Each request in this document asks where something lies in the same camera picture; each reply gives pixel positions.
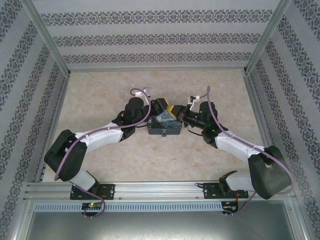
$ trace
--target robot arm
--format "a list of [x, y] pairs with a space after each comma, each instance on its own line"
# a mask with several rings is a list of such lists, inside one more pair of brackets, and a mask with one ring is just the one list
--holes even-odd
[[[150, 114], [144, 120], [145, 122], [149, 118], [161, 114], [168, 106], [168, 102], [164, 98], [151, 100], [150, 103]], [[120, 127], [143, 121], [148, 114], [148, 109], [149, 106], [144, 105], [144, 101], [141, 98], [132, 97], [125, 105], [124, 111], [121, 111], [116, 119], [103, 127], [77, 133], [73, 133], [68, 129], [64, 130], [46, 153], [44, 161], [57, 173], [63, 158], [77, 141], [67, 154], [58, 177], [64, 182], [70, 181], [95, 194], [99, 188], [99, 182], [89, 172], [81, 168], [85, 155], [104, 145], [117, 143], [129, 138], [135, 133], [136, 127]]]
[[[191, 96], [187, 106], [173, 105], [168, 108], [171, 115], [184, 126], [202, 129], [203, 140], [216, 149], [224, 150], [248, 164], [250, 174], [242, 174], [231, 171], [219, 179], [219, 188], [223, 194], [229, 191], [255, 191], [264, 199], [269, 199], [275, 194], [291, 185], [291, 179], [286, 171], [276, 162], [266, 157], [265, 152], [276, 158], [286, 168], [286, 162], [275, 146], [257, 146], [235, 136], [226, 127], [221, 126], [222, 131], [214, 120], [209, 104], [204, 101], [200, 104], [199, 112], [192, 111], [192, 107], [199, 96]], [[213, 102], [210, 102], [216, 120], [218, 112]]]

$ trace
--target metal base plate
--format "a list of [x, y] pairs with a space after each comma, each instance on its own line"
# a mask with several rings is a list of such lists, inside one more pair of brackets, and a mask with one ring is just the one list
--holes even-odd
[[[97, 192], [97, 196], [103, 198], [104, 200], [113, 200], [115, 195], [115, 184], [100, 184]], [[88, 195], [75, 186], [72, 186], [70, 193], [71, 200], [97, 200], [97, 198]]]
[[235, 199], [238, 193], [239, 199], [247, 199], [249, 194], [247, 191], [229, 191], [226, 195], [219, 188], [218, 182], [199, 183], [199, 188], [203, 189], [204, 199]]
[[[234, 201], [230, 200], [228, 201], [227, 198], [224, 199], [205, 199], [204, 198], [204, 190], [200, 187], [198, 187], [199, 183], [208, 183], [212, 184], [213, 181], [168, 181], [168, 182], [100, 182], [100, 184], [109, 184], [116, 186], [116, 191], [114, 191], [114, 198], [113, 200], [110, 200], [107, 202], [106, 206], [106, 212], [109, 214], [112, 214], [110, 217], [103, 217], [99, 218], [98, 221], [88, 221], [85, 220], [86, 224], [92, 223], [92, 226], [87, 226], [79, 228], [81, 224], [83, 223], [82, 217], [78, 217], [77, 215], [81, 213], [83, 210], [82, 203], [88, 203], [93, 202], [91, 200], [78, 200], [74, 201], [70, 199], [70, 191], [72, 189], [72, 185], [69, 182], [29, 182], [26, 186], [26, 190], [23, 196], [22, 200], [22, 206], [20, 208], [20, 211], [17, 216], [17, 222], [13, 227], [12, 239], [43, 239], [43, 234], [39, 234], [39, 231], [43, 230], [44, 233], [50, 231], [53, 227], [53, 224], [58, 224], [61, 226], [67, 226], [66, 231], [60, 231], [61, 234], [65, 234], [70, 230], [70, 236], [63, 235], [62, 238], [64, 239], [82, 239], [81, 236], [86, 237], [86, 234], [78, 234], [75, 236], [75, 231], [79, 231], [82, 229], [84, 230], [84, 233], [88, 232], [89, 230], [92, 230], [93, 234], [91, 234], [92, 239], [94, 238], [94, 234], [97, 232], [97, 229], [100, 231], [101, 229], [105, 229], [106, 226], [111, 226], [111, 229], [107, 229], [106, 235], [113, 233], [114, 230], [120, 229], [120, 233], [126, 233], [128, 230], [129, 233], [132, 232], [133, 228], [132, 225], [128, 227], [128, 229], [123, 229], [122, 225], [124, 221], [127, 222], [134, 222], [136, 224], [137, 216], [141, 216], [141, 219], [145, 220], [147, 219], [146, 223], [155, 223], [153, 220], [151, 220], [150, 216], [154, 215], [155, 219], [159, 219], [159, 217], [163, 216], [163, 219], [161, 219], [160, 223], [165, 223], [164, 225], [164, 233], [168, 231], [168, 226], [174, 226], [174, 229], [177, 229], [177, 224], [167, 224], [168, 219], [172, 219], [174, 216], [174, 212], [179, 212], [177, 214], [177, 218], [172, 221], [173, 223], [180, 223], [181, 221], [185, 219], [203, 219], [204, 216], [207, 216], [209, 221], [206, 219], [204, 224], [202, 226], [205, 226], [206, 229], [208, 229], [208, 225], [206, 223], [212, 223], [216, 217], [216, 223], [212, 223], [212, 226], [217, 226], [217, 224], [222, 224], [222, 226], [227, 226], [226, 230], [222, 231], [222, 234], [229, 233], [228, 229], [236, 229], [236, 228], [230, 228], [230, 225], [234, 225], [234, 223], [230, 222], [230, 224], [226, 224], [226, 221], [234, 221], [235, 217], [223, 217], [221, 218], [220, 214], [212, 214], [212, 212], [206, 213], [206, 211], [217, 211], [221, 212], [223, 210], [223, 207], [226, 206], [226, 202], [230, 202], [230, 204], [233, 204]], [[239, 205], [241, 206], [245, 199], [239, 199]], [[276, 206], [275, 201], [280, 201], [279, 203], [286, 204], [286, 215], [279, 214], [284, 207], [280, 206], [279, 209], [274, 209]], [[88, 213], [94, 212], [94, 211], [101, 211], [101, 210], [88, 210]], [[263, 217], [255, 218], [257, 213], [263, 212]], [[133, 221], [129, 220], [127, 215], [118, 214], [118, 212], [122, 212], [123, 214], [128, 214], [133, 217]], [[248, 206], [248, 208], [245, 209], [245, 216], [248, 220], [254, 219], [253, 223], [246, 222], [248, 226], [254, 226], [255, 224], [259, 224], [261, 226], [265, 225], [266, 223], [274, 223], [274, 221], [279, 220], [281, 216], [287, 216], [287, 218], [280, 219], [279, 223], [291, 223], [295, 239], [302, 240], [302, 239], [311, 239], [308, 229], [305, 224], [305, 220], [302, 216], [301, 209], [298, 205], [298, 201], [296, 198], [296, 195], [294, 192], [288, 194], [288, 195], [275, 195], [272, 197], [271, 200], [265, 200], [262, 199], [260, 196], [256, 195], [255, 198], [252, 199], [252, 203]], [[38, 222], [35, 221], [35, 217], [42, 217], [41, 219], [38, 219]], [[119, 227], [115, 228], [114, 221], [116, 218], [119, 219]], [[265, 220], [268, 218], [268, 221], [264, 222], [258, 222], [256, 220]], [[103, 220], [110, 220], [109, 223], [103, 222]], [[74, 223], [74, 229], [72, 226], [69, 226], [68, 224]], [[156, 222], [154, 226], [152, 226], [152, 230], [159, 227], [161, 224]], [[194, 226], [195, 223], [187, 223], [184, 222], [182, 224], [183, 226]], [[141, 223], [141, 227], [138, 229], [142, 229], [145, 227], [145, 223]], [[199, 239], [204, 238], [203, 233], [206, 233], [206, 230], [201, 230]], [[206, 237], [206, 239], [212, 239], [212, 234]], [[225, 236], [221, 235], [227, 239], [234, 239], [236, 237], [239, 237], [237, 235], [237, 232], [235, 232], [234, 235], [231, 236]], [[145, 238], [150, 239], [150, 233], [146, 235]], [[274, 236], [264, 236], [265, 239], [272, 239]], [[168, 238], [166, 234], [159, 236], [156, 236], [154, 238]], [[252, 239], [257, 238], [257, 233], [254, 233], [251, 237]]]

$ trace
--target small box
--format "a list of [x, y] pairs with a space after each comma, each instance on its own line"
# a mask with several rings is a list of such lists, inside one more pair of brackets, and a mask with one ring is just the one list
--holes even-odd
[[160, 115], [153, 117], [147, 122], [148, 133], [150, 135], [179, 135], [182, 124], [175, 120], [167, 110]]

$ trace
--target aluminum frame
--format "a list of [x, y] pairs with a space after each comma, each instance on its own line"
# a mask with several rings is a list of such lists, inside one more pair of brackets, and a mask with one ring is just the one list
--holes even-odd
[[[114, 200], [108, 203], [143, 203], [143, 202], [223, 202], [230, 199], [205, 199], [203, 189], [198, 183], [218, 181], [168, 181], [168, 182], [102, 182], [115, 184]], [[11, 240], [25, 240], [32, 222], [37, 203], [89, 203], [91, 200], [70, 200], [71, 183], [67, 182], [31, 182], [27, 184], [22, 205], [13, 229]], [[294, 193], [276, 195], [273, 200], [283, 201], [292, 231], [296, 240], [309, 240], [310, 236]], [[253, 201], [265, 201], [256, 196]]]
[[246, 73], [242, 73], [242, 76], [243, 76], [246, 91], [248, 93], [249, 100], [252, 106], [255, 121], [258, 126], [258, 130], [262, 139], [262, 143], [264, 146], [271, 146], [273, 143], [268, 131], [266, 120], [262, 112], [262, 108], [259, 104], [255, 87], [253, 86], [253, 81], [251, 79], [251, 76], [250, 74], [246, 74]]
[[247, 73], [250, 73], [252, 69], [255, 67], [257, 61], [259, 60], [260, 55], [265, 49], [265, 46], [269, 42], [272, 34], [276, 30], [277, 25], [279, 24], [282, 16], [284, 15], [290, 3], [291, 3], [291, 0], [280, 0], [280, 2], [278, 3], [278, 6], [274, 10], [274, 13], [271, 16], [270, 21], [268, 22], [266, 28], [264, 29], [264, 32], [261, 35], [261, 38], [259, 39], [256, 47], [254, 48], [251, 54], [251, 57], [245, 67]]
[[68, 75], [70, 73], [70, 69], [61, 54], [60, 50], [58, 49], [54, 38], [50, 34], [44, 20], [42, 19], [41, 15], [39, 14], [33, 0], [21, 0], [21, 4], [23, 5], [25, 11], [28, 13], [29, 17], [31, 18], [33, 24], [36, 26], [36, 29], [40, 33], [44, 43], [48, 47], [50, 53], [52, 54], [54, 60], [60, 67], [61, 71], [64, 75]]

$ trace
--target metal panel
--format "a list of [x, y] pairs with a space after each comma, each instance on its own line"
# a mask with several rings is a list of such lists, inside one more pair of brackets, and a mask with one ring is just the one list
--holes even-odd
[[97, 219], [80, 213], [35, 212], [28, 240], [291, 240], [280, 201], [255, 201], [235, 217], [220, 212], [109, 212]]
[[311, 240], [298, 200], [283, 201], [295, 239]]
[[[108, 213], [159, 213], [159, 212], [212, 212], [222, 211], [220, 201], [184, 201], [184, 202], [107, 202]], [[45, 202], [36, 203], [36, 213], [78, 213], [82, 211], [81, 202]]]
[[35, 204], [32, 202], [24, 202], [21, 205], [17, 221], [13, 228], [12, 234], [8, 239], [25, 240], [30, 229], [30, 224], [34, 214]]

